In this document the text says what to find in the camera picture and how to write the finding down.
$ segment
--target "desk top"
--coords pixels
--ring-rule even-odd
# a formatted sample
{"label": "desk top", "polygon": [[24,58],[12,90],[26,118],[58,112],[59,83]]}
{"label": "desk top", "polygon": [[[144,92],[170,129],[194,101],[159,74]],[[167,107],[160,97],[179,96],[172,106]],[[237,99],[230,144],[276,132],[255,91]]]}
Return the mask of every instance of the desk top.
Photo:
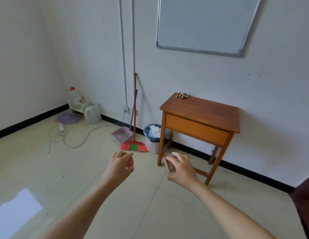
{"label": "desk top", "polygon": [[194,96],[176,98],[174,93],[160,110],[185,117],[230,132],[240,132],[239,108]]}

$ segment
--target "broom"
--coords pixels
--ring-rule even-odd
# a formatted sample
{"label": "broom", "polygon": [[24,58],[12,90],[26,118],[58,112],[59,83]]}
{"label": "broom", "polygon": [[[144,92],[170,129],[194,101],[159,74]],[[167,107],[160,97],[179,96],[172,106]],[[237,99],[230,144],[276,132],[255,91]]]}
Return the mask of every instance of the broom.
{"label": "broom", "polygon": [[134,73],[134,123],[133,123],[133,140],[127,141],[120,145],[121,150],[129,150],[129,151],[139,151],[139,152],[148,152],[146,146],[142,142],[136,141],[136,99],[137,99],[137,88],[136,88],[136,73]]}

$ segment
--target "whiteboard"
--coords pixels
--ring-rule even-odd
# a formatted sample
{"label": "whiteboard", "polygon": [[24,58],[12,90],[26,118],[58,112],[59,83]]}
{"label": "whiteboard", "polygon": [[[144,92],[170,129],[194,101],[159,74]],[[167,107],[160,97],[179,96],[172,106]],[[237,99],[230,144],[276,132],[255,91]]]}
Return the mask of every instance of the whiteboard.
{"label": "whiteboard", "polygon": [[159,0],[157,47],[239,57],[261,0]]}

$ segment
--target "plastic bottle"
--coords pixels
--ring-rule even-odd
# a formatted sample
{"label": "plastic bottle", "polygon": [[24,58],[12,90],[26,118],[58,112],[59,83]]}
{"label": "plastic bottle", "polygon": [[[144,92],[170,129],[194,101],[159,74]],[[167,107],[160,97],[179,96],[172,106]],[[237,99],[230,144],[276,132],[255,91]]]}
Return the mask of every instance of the plastic bottle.
{"label": "plastic bottle", "polygon": [[81,95],[76,91],[75,87],[71,87],[67,91],[70,105],[72,106],[71,108],[76,110],[81,109],[82,105]]}

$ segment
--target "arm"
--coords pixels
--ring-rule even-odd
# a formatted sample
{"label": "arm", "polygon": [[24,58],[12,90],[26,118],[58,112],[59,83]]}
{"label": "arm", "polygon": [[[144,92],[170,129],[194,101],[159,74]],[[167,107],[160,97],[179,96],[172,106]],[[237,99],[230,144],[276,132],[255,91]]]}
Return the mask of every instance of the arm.
{"label": "arm", "polygon": [[167,159],[176,167],[176,174],[168,174],[168,179],[192,192],[212,213],[229,238],[275,239],[264,227],[200,182],[186,155],[172,154],[178,159]]}
{"label": "arm", "polygon": [[82,239],[103,202],[132,173],[133,164],[126,169],[132,155],[122,151],[115,153],[101,183],[75,209],[53,225],[42,239]]}

